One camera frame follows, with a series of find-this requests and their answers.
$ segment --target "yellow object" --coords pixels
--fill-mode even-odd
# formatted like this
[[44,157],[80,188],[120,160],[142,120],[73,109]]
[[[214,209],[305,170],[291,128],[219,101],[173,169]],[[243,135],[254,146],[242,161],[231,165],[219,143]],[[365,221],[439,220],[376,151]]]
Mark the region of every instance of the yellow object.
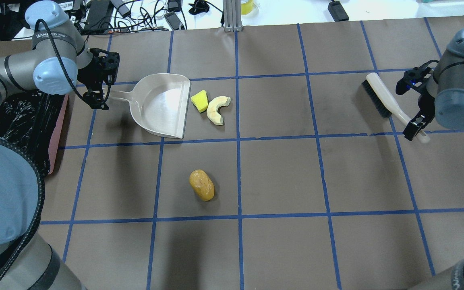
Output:
[[254,10],[254,0],[241,0],[241,15],[247,15]]
[[201,200],[209,201],[214,197],[214,184],[202,169],[196,169],[191,173],[189,184]]
[[210,101],[209,107],[207,108],[207,117],[214,123],[215,125],[223,125],[223,116],[218,113],[218,109],[223,106],[230,105],[230,97],[215,97]]
[[191,101],[193,105],[198,109],[198,112],[203,113],[207,109],[209,105],[209,101],[207,99],[207,92],[205,90],[201,90],[199,93],[191,97]]

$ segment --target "white floor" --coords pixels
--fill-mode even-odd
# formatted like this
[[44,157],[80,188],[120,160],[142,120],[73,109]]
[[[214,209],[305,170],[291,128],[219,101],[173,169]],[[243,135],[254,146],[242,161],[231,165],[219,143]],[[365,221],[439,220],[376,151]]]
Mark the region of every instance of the white floor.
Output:
[[[151,15],[156,0],[135,2],[131,6],[133,19],[142,18],[139,8],[144,7]],[[162,7],[161,0],[157,10]],[[208,13],[193,16],[188,13],[189,3],[193,0],[183,0],[182,6],[188,29],[205,29],[220,27],[221,12],[210,7]],[[222,0],[209,0],[218,8],[223,9]],[[328,12],[329,0],[254,0],[255,9],[242,17],[243,25],[278,25],[313,22],[333,22]],[[442,17],[464,15],[464,0],[433,0],[423,3],[423,0],[341,0],[341,4],[352,21],[404,19],[422,17]],[[181,21],[182,14],[177,13]],[[127,25],[134,22],[123,20]],[[169,28],[162,15],[157,15],[157,26]],[[16,37],[31,35],[31,31],[23,29]]]

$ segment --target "brush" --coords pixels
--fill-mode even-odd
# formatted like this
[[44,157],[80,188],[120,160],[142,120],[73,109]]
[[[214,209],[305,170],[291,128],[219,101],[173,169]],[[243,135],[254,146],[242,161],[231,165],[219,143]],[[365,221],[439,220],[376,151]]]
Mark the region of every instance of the brush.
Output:
[[[383,118],[389,118],[394,114],[404,126],[411,121],[411,118],[398,106],[393,94],[377,73],[368,74],[362,86]],[[418,131],[416,137],[423,144],[431,141],[431,138],[422,130]]]

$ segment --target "black cable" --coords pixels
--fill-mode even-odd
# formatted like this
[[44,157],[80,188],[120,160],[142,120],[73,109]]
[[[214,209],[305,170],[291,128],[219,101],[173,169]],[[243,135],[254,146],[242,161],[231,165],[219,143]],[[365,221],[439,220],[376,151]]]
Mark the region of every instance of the black cable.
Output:
[[126,28],[126,23],[124,23],[122,20],[119,20],[118,21],[118,27],[116,27],[117,29],[121,30],[121,29],[124,29]]
[[[103,24],[108,24],[108,27],[107,28],[102,28],[102,25]],[[108,22],[108,21],[105,21],[105,22],[101,22],[99,25],[98,25],[98,28],[99,30],[107,30],[107,29],[114,29],[114,26],[112,26],[112,23]]]
[[55,39],[53,38],[53,35],[51,35],[51,31],[50,31],[50,28],[48,27],[48,24],[42,20],[42,19],[39,19],[37,20],[37,22],[35,23],[35,33],[37,31],[39,31],[39,24],[42,23],[44,24],[44,28],[46,29],[46,32],[48,33],[48,38],[50,39],[50,42],[51,42],[51,46],[53,46],[53,51],[55,51],[55,55],[57,56],[57,59],[58,59],[58,63],[60,64],[60,67],[62,68],[62,72],[64,73],[64,76],[66,76],[66,79],[70,85],[70,87],[72,88],[72,90],[75,92],[75,94],[80,98],[80,99],[83,99],[83,97],[81,96],[81,94],[78,92],[78,90],[76,90],[76,87],[74,86],[74,84],[72,83],[72,81],[70,80],[69,78],[69,75],[68,75],[68,72],[66,70],[66,67],[64,66],[64,63],[62,61],[62,57],[60,56],[60,53],[58,52],[58,49],[57,49],[57,45],[55,44]]
[[159,4],[159,2],[160,0],[157,0],[157,2],[155,2],[155,6],[153,6],[153,23],[155,24],[155,27],[157,27],[157,20],[155,19],[155,15],[157,14],[157,4]]
[[204,0],[204,2],[207,3],[207,4],[209,4],[209,5],[212,6],[212,7],[216,8],[216,9],[217,9],[218,11],[220,11],[221,13],[223,13],[223,10],[221,10],[221,9],[218,8],[218,7],[216,7],[216,6],[215,6],[214,4],[212,4],[211,2],[208,2],[208,1],[205,1],[205,0]]
[[[90,32],[100,32],[102,31],[101,29],[95,29]],[[142,31],[170,31],[167,28],[143,28],[142,30],[139,31],[116,31],[116,32],[110,32],[110,33],[91,33],[90,35],[109,35],[109,34],[126,34],[126,33],[139,33]]]
[[157,13],[159,13],[160,11],[163,11],[163,10],[166,10],[169,12],[168,9],[164,8],[164,6],[162,6],[162,8],[160,8],[159,10],[157,10],[154,14],[153,14],[153,22],[155,23],[155,27],[157,27]]
[[184,18],[184,25],[186,26],[186,29],[187,29],[187,21],[186,21],[186,15],[184,15],[184,10],[180,8],[180,12],[182,12],[182,17]]
[[32,38],[33,35],[30,35],[30,36],[23,36],[23,37],[14,37],[12,38],[12,40],[18,40],[18,39],[28,39],[28,38]]
[[[17,152],[22,158],[24,158],[30,166],[32,167],[33,171],[37,176],[40,176],[39,170],[37,169],[37,165],[31,160],[31,158],[24,154],[24,152],[15,147],[14,145],[9,144],[5,140],[0,139],[0,145],[3,145],[5,147],[10,148],[11,150]],[[28,229],[26,232],[20,237],[20,242],[11,254],[11,256],[8,258],[7,262],[1,268],[0,270],[0,282],[3,279],[3,277],[6,275],[12,264],[15,262],[15,260],[18,258],[19,254],[24,250],[24,248],[29,244],[37,230],[39,229],[40,226],[40,216],[42,213],[42,208],[44,207],[44,199],[46,196],[46,193],[44,192],[44,179],[43,178],[38,178],[37,179],[37,185],[39,189],[39,196],[37,197],[37,207],[35,208],[35,212],[33,213],[33,217],[31,218],[30,225],[28,226]]]
[[153,23],[152,23],[152,20],[151,20],[151,16],[149,15],[149,13],[148,13],[148,11],[146,10],[146,8],[144,8],[144,7],[141,6],[141,7],[139,8],[139,12],[140,12],[140,14],[141,14],[141,16],[142,16],[143,19],[146,19],[146,20],[149,19],[149,22],[145,22],[145,23],[148,24],[148,26],[149,26],[151,29],[153,29],[153,25],[152,25]]
[[[126,18],[122,18],[122,17],[117,17],[117,16],[109,15],[109,16],[104,16],[104,17],[102,17],[100,20],[98,20],[98,22],[96,22],[96,23],[94,23],[94,24],[92,24],[92,25],[91,25],[91,24],[88,24],[88,25],[90,25],[91,28],[93,28],[93,27],[101,28],[101,22],[102,22],[104,19],[107,19],[107,18],[108,18],[108,19],[110,19],[110,18],[119,18],[119,19],[128,20],[128,19],[126,19]],[[83,24],[87,25],[87,22],[79,21],[79,23],[83,23]]]
[[114,17],[118,16],[118,11],[119,11],[119,8],[123,7],[124,5],[128,4],[128,3],[131,3],[132,5],[130,6],[130,11],[131,11],[131,8],[134,6],[134,2],[138,2],[138,1],[143,1],[143,0],[131,0],[131,1],[128,1],[128,2],[123,2],[123,4],[119,5],[118,7],[116,7],[116,13],[114,13]]

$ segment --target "metal frame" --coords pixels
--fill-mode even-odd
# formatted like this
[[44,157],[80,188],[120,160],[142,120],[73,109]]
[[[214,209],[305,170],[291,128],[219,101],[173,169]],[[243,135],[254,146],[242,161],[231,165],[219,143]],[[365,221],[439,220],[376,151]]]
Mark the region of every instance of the metal frame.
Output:
[[226,32],[243,31],[241,0],[223,0],[223,18]]

